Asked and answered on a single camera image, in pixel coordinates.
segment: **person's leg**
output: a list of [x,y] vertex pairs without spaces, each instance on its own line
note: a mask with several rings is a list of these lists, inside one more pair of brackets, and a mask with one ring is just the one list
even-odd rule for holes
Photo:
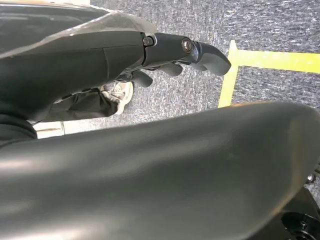
[[72,121],[104,118],[122,114],[125,106],[132,99],[134,87],[131,82],[119,82],[112,87],[77,93],[55,103],[44,122]]

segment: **black pants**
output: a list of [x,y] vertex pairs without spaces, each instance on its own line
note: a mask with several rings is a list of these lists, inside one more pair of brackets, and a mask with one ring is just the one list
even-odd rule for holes
[[116,102],[110,101],[97,90],[77,93],[55,103],[43,122],[72,121],[109,117],[118,109]]

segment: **clear plastic bag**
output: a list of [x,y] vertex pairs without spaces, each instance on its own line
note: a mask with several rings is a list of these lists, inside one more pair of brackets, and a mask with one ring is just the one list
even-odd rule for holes
[[[11,7],[14,10],[14,6],[20,7],[21,5],[18,4],[11,4]],[[42,8],[42,7],[47,7],[46,11],[48,11],[48,5],[31,5],[32,7],[37,8],[37,16],[42,14]],[[70,12],[70,9],[75,9],[78,10],[78,6],[75,5],[70,5],[69,4],[67,6],[69,9],[69,12]],[[104,31],[137,31],[137,32],[143,32],[143,33],[155,33],[157,31],[156,27],[152,23],[147,22],[143,18],[124,13],[118,10],[109,10],[109,9],[103,9],[100,7],[96,7],[96,6],[82,6],[82,9],[90,9],[90,11],[104,11],[101,14],[101,16],[91,19],[85,23],[82,23],[79,25],[69,27],[63,30],[60,30],[54,34],[47,35],[45,37],[41,38],[41,40],[32,42],[32,44],[23,44],[26,41],[21,40],[17,44],[17,46],[15,46],[14,48],[9,49],[9,47],[3,47],[1,46],[0,43],[0,59],[2,58],[7,58],[7,57],[12,57],[17,54],[21,54],[26,51],[29,51],[33,48],[39,47],[42,45],[45,45],[56,39],[63,38],[63,37],[68,37],[68,36],[73,36],[73,35],[78,35],[78,34],[86,34],[86,33],[94,33],[94,32],[104,32]],[[54,13],[55,6],[50,5],[50,9],[52,13]],[[56,8],[57,11],[61,11],[61,6],[57,6]],[[42,17],[45,17],[47,19],[49,19],[51,21],[54,21],[54,18],[52,18],[51,15],[41,15]],[[8,15],[8,12],[0,12],[0,29],[3,26],[2,22],[3,19],[9,19],[12,18],[11,15]],[[25,21],[28,21],[32,17],[30,13],[26,14]],[[6,29],[8,29],[7,34],[12,33],[12,30],[10,29],[10,22],[8,24],[8,21],[6,22]]]

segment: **black sleeve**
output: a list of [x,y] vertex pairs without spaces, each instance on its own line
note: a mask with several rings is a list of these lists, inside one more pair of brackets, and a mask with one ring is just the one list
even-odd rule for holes
[[0,102],[0,148],[9,143],[36,138],[35,130],[22,114]]

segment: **shoe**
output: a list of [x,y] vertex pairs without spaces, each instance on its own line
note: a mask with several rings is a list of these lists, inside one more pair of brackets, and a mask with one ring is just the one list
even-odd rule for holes
[[134,95],[134,85],[132,82],[118,82],[109,90],[103,90],[102,93],[107,99],[118,103],[118,110],[115,113],[116,115],[122,114],[125,106],[131,101]]

